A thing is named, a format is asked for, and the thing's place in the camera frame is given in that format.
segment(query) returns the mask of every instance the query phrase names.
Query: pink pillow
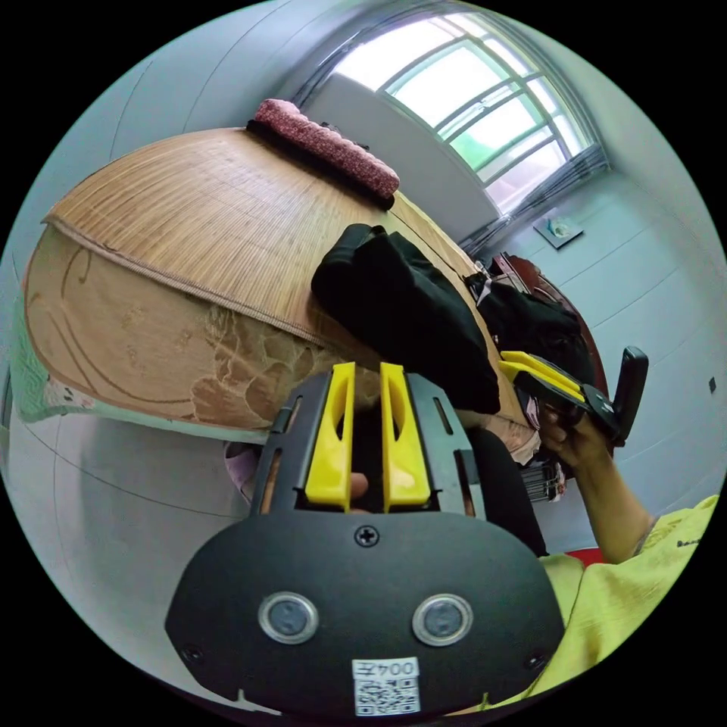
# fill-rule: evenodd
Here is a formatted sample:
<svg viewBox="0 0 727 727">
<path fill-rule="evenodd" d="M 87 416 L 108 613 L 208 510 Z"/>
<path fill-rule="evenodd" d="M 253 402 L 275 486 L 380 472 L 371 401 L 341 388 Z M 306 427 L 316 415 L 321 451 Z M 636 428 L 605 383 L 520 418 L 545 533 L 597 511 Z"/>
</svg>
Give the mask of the pink pillow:
<svg viewBox="0 0 727 727">
<path fill-rule="evenodd" d="M 311 121 L 290 101 L 268 98 L 258 108 L 255 120 L 345 171 L 383 198 L 391 197 L 399 187 L 398 174 L 392 168 L 333 129 Z"/>
</svg>

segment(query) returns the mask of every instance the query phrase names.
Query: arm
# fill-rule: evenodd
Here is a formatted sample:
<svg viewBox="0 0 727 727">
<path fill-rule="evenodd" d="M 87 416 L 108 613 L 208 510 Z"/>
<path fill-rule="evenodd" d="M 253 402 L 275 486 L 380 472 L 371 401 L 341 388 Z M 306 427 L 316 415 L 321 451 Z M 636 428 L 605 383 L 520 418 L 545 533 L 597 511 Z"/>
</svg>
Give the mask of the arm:
<svg viewBox="0 0 727 727">
<path fill-rule="evenodd" d="M 654 525 L 623 481 L 608 444 L 588 417 L 566 432 L 551 410 L 543 413 L 541 437 L 549 450 L 567 462 L 576 476 L 593 534 L 608 563 L 636 554 Z"/>
<path fill-rule="evenodd" d="M 607 452 L 600 460 L 575 466 L 573 472 L 604 559 L 628 560 L 651 531 L 654 518 L 626 486 Z"/>
</svg>

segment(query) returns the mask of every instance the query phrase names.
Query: yellow shirt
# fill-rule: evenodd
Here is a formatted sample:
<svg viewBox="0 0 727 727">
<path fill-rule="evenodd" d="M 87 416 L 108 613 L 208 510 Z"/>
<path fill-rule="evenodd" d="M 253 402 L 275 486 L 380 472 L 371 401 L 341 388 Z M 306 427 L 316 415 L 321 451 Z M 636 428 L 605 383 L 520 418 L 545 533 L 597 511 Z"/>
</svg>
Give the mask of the yellow shirt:
<svg viewBox="0 0 727 727">
<path fill-rule="evenodd" d="M 658 519 L 638 555 L 618 565 L 596 563 L 585 568 L 576 558 L 541 559 L 566 624 L 550 663 L 522 694 L 487 710 L 535 696 L 574 679 L 603 661 L 651 615 L 682 574 L 719 497 L 690 510 Z"/>
</svg>

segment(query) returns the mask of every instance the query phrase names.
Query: black bag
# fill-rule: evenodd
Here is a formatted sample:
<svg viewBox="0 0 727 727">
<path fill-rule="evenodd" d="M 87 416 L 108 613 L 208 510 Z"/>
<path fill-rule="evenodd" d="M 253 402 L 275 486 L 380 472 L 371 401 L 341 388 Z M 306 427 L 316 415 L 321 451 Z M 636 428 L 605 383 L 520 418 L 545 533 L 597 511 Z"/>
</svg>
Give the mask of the black bag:
<svg viewBox="0 0 727 727">
<path fill-rule="evenodd" d="M 571 311 L 496 282 L 477 310 L 500 351 L 539 356 L 579 382 L 595 385 L 593 362 Z"/>
<path fill-rule="evenodd" d="M 350 225 L 311 282 L 321 307 L 385 361 L 441 386 L 457 409 L 500 410 L 487 342 L 455 287 L 402 235 Z"/>
</svg>

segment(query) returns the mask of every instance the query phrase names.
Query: window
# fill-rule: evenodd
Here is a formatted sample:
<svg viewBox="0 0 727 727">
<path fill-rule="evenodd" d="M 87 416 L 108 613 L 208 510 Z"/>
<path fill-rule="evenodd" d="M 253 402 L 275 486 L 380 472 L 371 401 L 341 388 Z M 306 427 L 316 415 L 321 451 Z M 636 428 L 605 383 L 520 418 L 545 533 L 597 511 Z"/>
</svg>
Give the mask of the window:
<svg viewBox="0 0 727 727">
<path fill-rule="evenodd" d="M 356 48 L 335 72 L 428 126 L 501 214 L 588 146 L 551 81 L 477 13 L 393 30 Z"/>
</svg>

